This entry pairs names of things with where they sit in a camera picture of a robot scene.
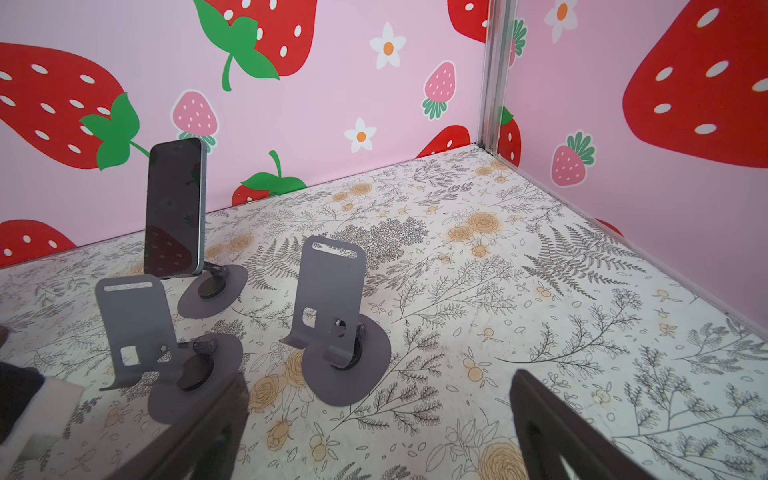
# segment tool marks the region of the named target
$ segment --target fern print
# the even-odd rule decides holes
[[[592,300],[578,280],[586,279],[589,283],[627,285],[598,272],[606,270],[633,270],[645,273],[645,269],[624,258],[640,258],[635,252],[623,248],[611,236],[584,225],[566,225],[566,237],[560,230],[550,227],[553,237],[538,234],[541,241],[537,257],[525,255],[534,266],[523,266],[531,276],[537,276],[549,283],[562,296],[562,288],[570,287]]]

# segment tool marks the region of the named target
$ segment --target floral patterned floor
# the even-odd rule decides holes
[[[278,343],[300,249],[368,256],[361,311],[392,340],[385,377],[344,409]],[[233,478],[525,478],[508,404],[518,368],[658,478],[768,478],[763,341],[474,145],[207,216],[207,259],[250,272],[177,336],[239,336],[250,417]],[[149,386],[110,392],[94,301],[141,271],[143,234],[0,271],[0,359],[86,386],[64,437],[9,478],[103,478],[163,430]],[[166,280],[171,311],[191,279]]]

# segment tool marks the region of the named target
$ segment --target strawberry wallpaper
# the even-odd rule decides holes
[[[765,2],[520,0],[515,17],[499,153],[768,325]]]
[[[142,230],[163,141],[203,141],[208,211],[469,144],[487,23],[453,3],[6,2],[0,266]]]

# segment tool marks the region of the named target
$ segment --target strawberry seed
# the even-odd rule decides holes
[[[656,81],[662,81],[665,80],[667,77],[672,75],[672,67],[666,67],[664,70],[660,71],[656,74]]]
[[[716,77],[717,75],[723,73],[726,68],[728,68],[728,60],[718,61],[715,65],[712,65],[709,70],[707,70],[705,75],[707,78]]]
[[[654,107],[654,112],[658,114],[666,114],[671,108],[672,105],[670,104],[659,104]]]
[[[706,27],[707,25],[712,23],[712,21],[715,19],[715,17],[717,17],[718,13],[720,13],[720,9],[719,8],[713,8],[713,9],[709,10],[704,15],[701,15],[701,18],[699,18],[699,21],[696,22],[696,26],[698,28]]]
[[[701,124],[698,127],[694,128],[694,131],[699,135],[711,134],[715,130],[717,130],[717,126],[713,124]]]
[[[764,78],[763,80],[760,80],[756,84],[752,85],[752,89],[754,91],[766,91],[766,90],[768,90],[768,78]]]

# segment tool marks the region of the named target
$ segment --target green strawberry leaves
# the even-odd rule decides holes
[[[515,116],[511,113],[509,113],[509,110],[507,110],[506,107],[502,106],[502,125],[506,125],[509,122],[512,121],[512,118]]]
[[[114,99],[110,112],[110,118],[93,114],[80,119],[80,123],[104,142],[96,153],[99,170],[127,162],[131,156],[131,145],[149,157],[149,152],[133,142],[141,123],[127,93]]]
[[[275,166],[277,166],[277,175],[268,174],[267,172],[255,174],[248,180],[241,182],[246,188],[269,191],[270,195],[287,194],[288,192],[306,188],[304,182],[298,178],[283,177],[283,170],[280,168],[280,158],[277,157],[276,151],[270,151],[270,156],[274,160]]]
[[[587,135],[586,137],[579,131],[576,132],[576,136],[568,135],[568,148],[576,152],[580,157],[584,165],[592,165],[594,163],[594,146],[590,147],[592,137]]]
[[[194,0],[200,26],[208,39],[229,54],[221,75],[221,87],[232,91],[230,68],[234,59],[240,68],[254,78],[280,79],[269,58],[253,50],[258,40],[259,22],[250,17],[239,17],[230,27],[227,20],[205,0]]]
[[[512,27],[512,38],[515,40],[515,55],[518,57],[523,55],[523,47],[525,46],[525,34],[528,33],[528,29],[525,27],[525,20],[522,18],[515,19]]]
[[[428,98],[422,102],[424,107],[424,115],[429,117],[429,120],[434,120],[435,117],[440,118],[442,112],[448,110],[448,104],[445,102],[435,102]]]

